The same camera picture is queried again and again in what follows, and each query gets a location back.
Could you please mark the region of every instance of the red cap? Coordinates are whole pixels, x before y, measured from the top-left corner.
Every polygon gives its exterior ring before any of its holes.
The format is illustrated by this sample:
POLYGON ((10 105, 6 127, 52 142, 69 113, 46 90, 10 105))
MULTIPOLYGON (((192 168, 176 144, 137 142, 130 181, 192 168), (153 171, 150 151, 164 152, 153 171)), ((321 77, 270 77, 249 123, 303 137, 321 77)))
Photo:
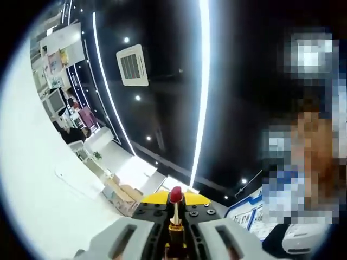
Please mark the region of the red cap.
POLYGON ((174 187, 171 191, 170 202, 177 203, 183 199, 181 187, 174 187))

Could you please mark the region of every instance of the black ceiling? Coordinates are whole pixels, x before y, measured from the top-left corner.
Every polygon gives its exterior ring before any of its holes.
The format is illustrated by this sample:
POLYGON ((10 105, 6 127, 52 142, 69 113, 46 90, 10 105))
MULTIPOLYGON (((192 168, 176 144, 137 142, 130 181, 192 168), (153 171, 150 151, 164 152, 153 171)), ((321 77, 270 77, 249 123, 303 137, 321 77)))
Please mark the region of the black ceiling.
MULTIPOLYGON (((247 187, 249 191, 245 193, 249 194, 261 185, 271 167, 281 163, 261 160, 261 137, 269 125, 282 123, 277 120, 291 110, 291 98, 301 93, 297 82, 278 67, 284 37, 291 33, 290 28, 329 22, 323 11, 329 7, 318 8, 317 1, 315 5, 303 5, 302 1, 251 2, 209 1, 209 95, 194 188, 226 205, 235 198, 225 200, 224 195, 232 197, 237 193, 242 187, 241 178, 250 180, 263 169, 247 187), (322 11, 323 18, 313 19, 314 11, 322 11)), ((133 146, 135 152, 150 163, 162 160, 159 171, 186 184, 193 165, 200 111, 202 36, 198 3, 74 0, 78 8, 72 9, 72 21, 80 20, 85 32, 83 39, 95 81, 122 147, 131 152, 100 72, 93 12, 107 82, 124 129, 137 144, 133 146), (130 42, 124 43, 124 37, 129 37, 130 42), (147 58, 148 87, 125 87, 121 81, 116 52, 135 44, 143 46, 147 58), (177 167, 169 167, 163 160, 177 167)), ((89 90, 85 92, 89 103, 97 110, 96 116, 107 123, 88 64, 83 61, 78 66, 82 86, 89 90)))

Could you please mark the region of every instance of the ceiling air conditioner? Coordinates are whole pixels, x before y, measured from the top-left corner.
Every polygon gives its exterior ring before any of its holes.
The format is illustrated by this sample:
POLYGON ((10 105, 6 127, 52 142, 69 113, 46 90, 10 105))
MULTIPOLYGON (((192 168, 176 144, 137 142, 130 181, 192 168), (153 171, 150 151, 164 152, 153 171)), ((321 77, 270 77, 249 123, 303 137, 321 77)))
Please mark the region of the ceiling air conditioner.
POLYGON ((117 62, 121 80, 125 86, 148 86, 141 44, 117 52, 117 62))

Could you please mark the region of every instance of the white counter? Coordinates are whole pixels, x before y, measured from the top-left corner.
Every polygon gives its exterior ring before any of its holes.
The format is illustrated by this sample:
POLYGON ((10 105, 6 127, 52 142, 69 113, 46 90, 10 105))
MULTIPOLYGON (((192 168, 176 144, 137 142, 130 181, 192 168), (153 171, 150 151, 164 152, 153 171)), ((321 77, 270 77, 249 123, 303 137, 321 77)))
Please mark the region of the white counter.
POLYGON ((71 258, 119 215, 99 194, 100 180, 69 149, 45 113, 29 49, 27 41, 18 51, 2 92, 2 198, 26 243, 43 259, 71 258))

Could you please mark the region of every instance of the screw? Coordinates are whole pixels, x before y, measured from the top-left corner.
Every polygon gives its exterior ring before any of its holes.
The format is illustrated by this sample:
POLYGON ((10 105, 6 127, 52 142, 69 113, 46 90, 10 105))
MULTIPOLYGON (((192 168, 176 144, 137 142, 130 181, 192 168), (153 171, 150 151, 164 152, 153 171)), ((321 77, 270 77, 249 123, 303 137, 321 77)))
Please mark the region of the screw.
POLYGON ((156 210, 155 212, 154 212, 154 216, 156 216, 156 217, 160 217, 160 216, 162 216, 163 215, 163 213, 162 213, 162 211, 160 211, 160 210, 156 210))
POLYGON ((215 213, 216 213, 215 210, 208 210, 208 211, 207 211, 207 214, 208 214, 208 215, 214 215, 215 213))
POLYGON ((199 212, 197 212, 197 211, 192 211, 192 212, 189 212, 189 215, 190 215, 191 217, 197 217, 197 216, 199 215, 199 212))
POLYGON ((143 213, 145 213, 144 210, 138 210, 138 211, 135 212, 135 214, 137 214, 137 215, 141 215, 141 214, 143 214, 143 213))

